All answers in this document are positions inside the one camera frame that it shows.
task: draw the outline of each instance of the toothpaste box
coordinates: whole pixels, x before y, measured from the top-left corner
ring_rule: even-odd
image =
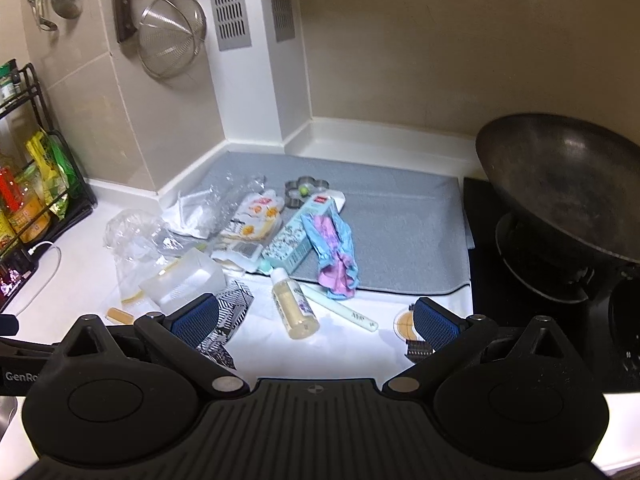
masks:
[[[273,267],[281,267],[289,274],[305,259],[311,250],[311,242],[302,225],[302,215],[324,215],[329,211],[331,201],[336,201],[338,210],[344,205],[344,195],[329,189],[311,196],[294,217],[278,232],[262,252],[262,257]]]

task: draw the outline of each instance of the blue gripper pad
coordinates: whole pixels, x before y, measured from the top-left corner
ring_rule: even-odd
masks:
[[[430,298],[420,298],[414,304],[414,326],[437,352],[457,338],[468,323]]]
[[[203,294],[164,318],[162,325],[191,348],[197,348],[218,326],[220,306],[213,294]]]

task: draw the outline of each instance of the vent grille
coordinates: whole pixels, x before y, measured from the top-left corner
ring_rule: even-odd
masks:
[[[211,0],[220,50],[251,46],[244,0]]]
[[[293,8],[291,0],[271,0],[273,24],[276,30],[276,41],[292,40],[296,37],[293,24]]]

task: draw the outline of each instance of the flower-shaped cookie cutter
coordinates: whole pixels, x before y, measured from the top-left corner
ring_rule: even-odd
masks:
[[[327,189],[329,189],[329,183],[326,180],[318,180],[312,176],[301,176],[297,180],[289,180],[284,185],[284,205],[289,209],[300,209],[311,195]]]

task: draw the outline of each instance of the mesh strainer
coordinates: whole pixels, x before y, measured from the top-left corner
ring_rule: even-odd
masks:
[[[155,78],[178,75],[198,55],[206,35],[207,19],[196,0],[154,0],[140,20],[140,61]]]

